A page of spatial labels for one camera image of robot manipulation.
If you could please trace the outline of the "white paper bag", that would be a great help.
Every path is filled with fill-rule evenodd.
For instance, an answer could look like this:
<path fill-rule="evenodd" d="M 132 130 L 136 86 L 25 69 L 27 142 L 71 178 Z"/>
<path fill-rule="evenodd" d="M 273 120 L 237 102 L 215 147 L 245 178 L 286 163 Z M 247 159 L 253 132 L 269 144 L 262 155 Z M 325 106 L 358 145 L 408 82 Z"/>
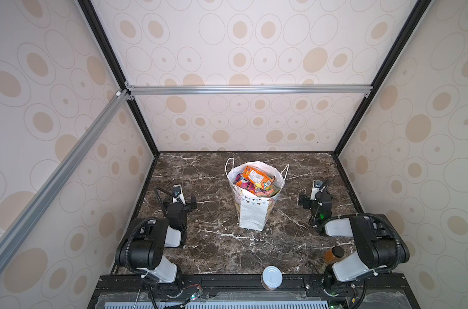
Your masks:
<path fill-rule="evenodd" d="M 280 192 L 271 198 L 260 198 L 235 185 L 236 176 L 238 174 L 242 174 L 246 166 L 253 166 L 263 172 L 273 175 L 275 177 L 273 185 L 279 187 L 281 189 Z M 265 162 L 248 162 L 235 166 L 235 159 L 233 157 L 227 159 L 225 174 L 233 193 L 236 212 L 239 219 L 239 227 L 258 231 L 262 231 L 264 229 L 268 217 L 285 186 L 288 172 L 289 165 L 286 165 L 282 171 L 279 171 Z"/>

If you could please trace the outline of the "orange snack packet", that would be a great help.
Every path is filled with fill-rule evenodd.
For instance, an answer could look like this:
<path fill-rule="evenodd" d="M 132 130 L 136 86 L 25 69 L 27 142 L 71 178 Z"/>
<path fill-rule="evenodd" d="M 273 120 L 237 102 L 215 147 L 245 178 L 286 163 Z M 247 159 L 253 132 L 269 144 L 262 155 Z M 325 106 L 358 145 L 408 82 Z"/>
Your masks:
<path fill-rule="evenodd" d="M 275 177 L 262 170 L 253 167 L 246 166 L 242 172 L 242 176 L 249 180 L 255 187 L 262 190 L 269 190 L 275 182 Z"/>

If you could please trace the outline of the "pink Fox's candy packet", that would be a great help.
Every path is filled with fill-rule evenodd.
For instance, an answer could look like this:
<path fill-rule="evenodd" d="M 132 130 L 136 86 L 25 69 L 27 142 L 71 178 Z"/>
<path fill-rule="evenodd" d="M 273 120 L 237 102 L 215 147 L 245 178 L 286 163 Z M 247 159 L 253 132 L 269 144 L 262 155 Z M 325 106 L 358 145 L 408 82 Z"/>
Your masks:
<path fill-rule="evenodd" d="M 271 198 L 280 192 L 280 188 L 273 185 L 269 190 L 263 190 L 259 187 L 256 187 L 253 182 L 244 178 L 241 174 L 238 174 L 235 179 L 235 185 L 241 189 L 247 190 L 248 192 L 254 194 L 260 198 Z"/>

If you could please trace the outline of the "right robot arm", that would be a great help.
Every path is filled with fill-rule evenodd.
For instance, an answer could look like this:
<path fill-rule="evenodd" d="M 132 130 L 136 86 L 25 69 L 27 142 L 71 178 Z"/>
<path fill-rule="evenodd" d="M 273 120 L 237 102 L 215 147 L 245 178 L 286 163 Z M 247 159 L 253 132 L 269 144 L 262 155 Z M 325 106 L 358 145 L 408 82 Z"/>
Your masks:
<path fill-rule="evenodd" d="M 311 195 L 300 193 L 298 205 L 311 212 L 310 226 L 327 237 L 352 238 L 356 251 L 330 262 L 322 275 L 322 286 L 331 290 L 339 283 L 361 281 L 388 274 L 410 260 L 405 241 L 383 214 L 357 213 L 333 216 L 333 196 L 322 188 Z"/>

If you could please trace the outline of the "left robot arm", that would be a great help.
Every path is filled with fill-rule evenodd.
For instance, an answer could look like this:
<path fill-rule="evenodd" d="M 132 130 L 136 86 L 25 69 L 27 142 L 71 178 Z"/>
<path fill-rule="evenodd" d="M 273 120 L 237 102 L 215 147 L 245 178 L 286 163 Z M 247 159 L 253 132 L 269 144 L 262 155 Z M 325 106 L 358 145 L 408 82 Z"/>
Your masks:
<path fill-rule="evenodd" d="M 163 218 L 135 218 L 120 241 L 115 264 L 138 275 L 144 283 L 181 291 L 182 271 L 165 255 L 166 248 L 184 247 L 188 237 L 188 214 L 197 208 L 194 195 L 187 201 L 181 185 L 168 192 L 154 188 Z"/>

